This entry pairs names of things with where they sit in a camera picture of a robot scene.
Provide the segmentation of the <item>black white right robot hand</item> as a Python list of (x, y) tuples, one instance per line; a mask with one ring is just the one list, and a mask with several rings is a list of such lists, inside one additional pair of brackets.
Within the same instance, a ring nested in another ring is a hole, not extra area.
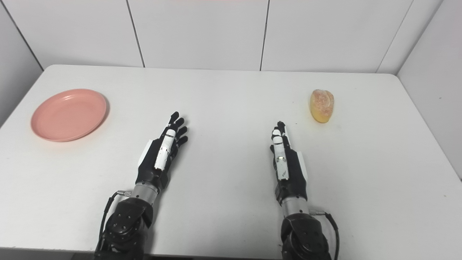
[(307, 201), (306, 179), (302, 172), (298, 153), (291, 148), (286, 125), (279, 121), (271, 133), (273, 166), (277, 180), (276, 201), (282, 205), (287, 198)]

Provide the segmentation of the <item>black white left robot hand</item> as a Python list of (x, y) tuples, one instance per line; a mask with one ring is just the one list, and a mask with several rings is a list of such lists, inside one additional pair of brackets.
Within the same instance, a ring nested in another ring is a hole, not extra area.
[(185, 119), (174, 112), (160, 137), (150, 140), (143, 151), (138, 166), (136, 184), (151, 184), (158, 191), (164, 190), (169, 182), (169, 169), (182, 145), (188, 141), (184, 126)]

